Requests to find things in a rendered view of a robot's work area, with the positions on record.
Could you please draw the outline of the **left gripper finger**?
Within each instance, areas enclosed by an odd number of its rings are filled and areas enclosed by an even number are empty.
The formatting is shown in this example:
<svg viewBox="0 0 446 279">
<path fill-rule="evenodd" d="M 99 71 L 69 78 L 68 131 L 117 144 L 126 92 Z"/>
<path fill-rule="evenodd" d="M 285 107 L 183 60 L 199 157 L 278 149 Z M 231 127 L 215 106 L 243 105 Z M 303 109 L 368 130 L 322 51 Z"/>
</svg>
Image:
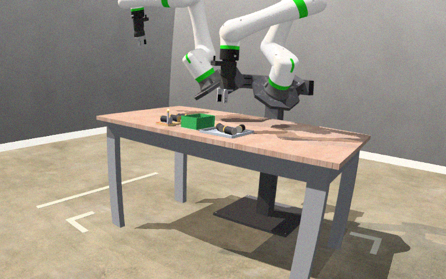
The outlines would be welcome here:
<svg viewBox="0 0 446 279">
<path fill-rule="evenodd" d="M 217 88 L 217 102 L 221 102 L 223 88 Z"/>
<path fill-rule="evenodd" d="M 223 103 L 228 103 L 228 91 L 233 91 L 233 90 L 224 90 Z"/>
</svg>

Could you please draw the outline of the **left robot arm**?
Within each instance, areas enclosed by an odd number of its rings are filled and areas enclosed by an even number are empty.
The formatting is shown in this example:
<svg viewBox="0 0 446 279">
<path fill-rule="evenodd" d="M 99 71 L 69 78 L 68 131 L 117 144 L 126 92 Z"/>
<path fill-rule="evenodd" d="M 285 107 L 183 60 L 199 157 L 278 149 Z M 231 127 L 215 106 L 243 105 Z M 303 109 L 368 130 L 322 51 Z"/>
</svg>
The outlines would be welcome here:
<svg viewBox="0 0 446 279">
<path fill-rule="evenodd" d="M 261 52 L 272 66 L 265 93 L 285 100 L 294 90 L 293 82 L 299 61 L 286 47 L 286 39 L 296 19 L 322 12 L 327 0 L 282 0 L 258 12 L 228 20 L 220 28 L 220 49 L 237 49 L 240 40 L 270 27 L 261 43 Z"/>
</svg>

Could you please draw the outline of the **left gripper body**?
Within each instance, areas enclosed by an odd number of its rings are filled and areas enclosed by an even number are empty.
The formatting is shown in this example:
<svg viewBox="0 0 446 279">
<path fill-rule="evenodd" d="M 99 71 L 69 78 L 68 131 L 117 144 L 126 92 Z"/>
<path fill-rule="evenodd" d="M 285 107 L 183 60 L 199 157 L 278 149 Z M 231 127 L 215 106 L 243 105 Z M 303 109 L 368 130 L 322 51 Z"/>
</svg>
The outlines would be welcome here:
<svg viewBox="0 0 446 279">
<path fill-rule="evenodd" d="M 220 49 L 220 59 L 222 61 L 215 61 L 215 56 L 211 60 L 211 65 L 221 66 L 221 82 L 220 88 L 226 90 L 235 89 L 236 76 L 236 60 L 239 60 L 239 50 L 237 49 Z"/>
</svg>

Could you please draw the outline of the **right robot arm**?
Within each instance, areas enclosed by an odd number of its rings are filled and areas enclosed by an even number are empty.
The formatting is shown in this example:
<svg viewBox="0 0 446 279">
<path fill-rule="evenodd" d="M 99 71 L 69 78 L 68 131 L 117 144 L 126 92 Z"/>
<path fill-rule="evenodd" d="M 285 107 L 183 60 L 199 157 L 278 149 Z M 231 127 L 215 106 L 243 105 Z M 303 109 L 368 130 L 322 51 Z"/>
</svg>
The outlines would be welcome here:
<svg viewBox="0 0 446 279">
<path fill-rule="evenodd" d="M 215 56 L 215 50 L 208 30 L 204 0 L 118 0 L 118 5 L 123 9 L 131 8 L 132 12 L 144 10 L 144 6 L 188 7 L 193 26 L 195 49 L 184 56 L 183 63 L 199 83 L 201 92 L 221 80 L 220 69 L 214 71 L 210 64 Z"/>
</svg>

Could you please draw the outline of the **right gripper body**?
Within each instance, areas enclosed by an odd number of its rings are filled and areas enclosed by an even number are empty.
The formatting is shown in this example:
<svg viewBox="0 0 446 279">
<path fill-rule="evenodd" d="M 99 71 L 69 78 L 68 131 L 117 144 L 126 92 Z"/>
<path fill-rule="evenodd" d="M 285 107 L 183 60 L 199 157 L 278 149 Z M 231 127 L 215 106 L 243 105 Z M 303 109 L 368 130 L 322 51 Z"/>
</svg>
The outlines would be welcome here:
<svg viewBox="0 0 446 279">
<path fill-rule="evenodd" d="M 149 20 L 146 15 L 144 15 L 144 10 L 137 10 L 131 12 L 131 17 L 134 24 L 134 37 L 141 37 L 145 35 L 144 23 Z M 145 16 L 145 17 L 144 17 Z M 144 18 L 143 18 L 144 17 Z"/>
</svg>

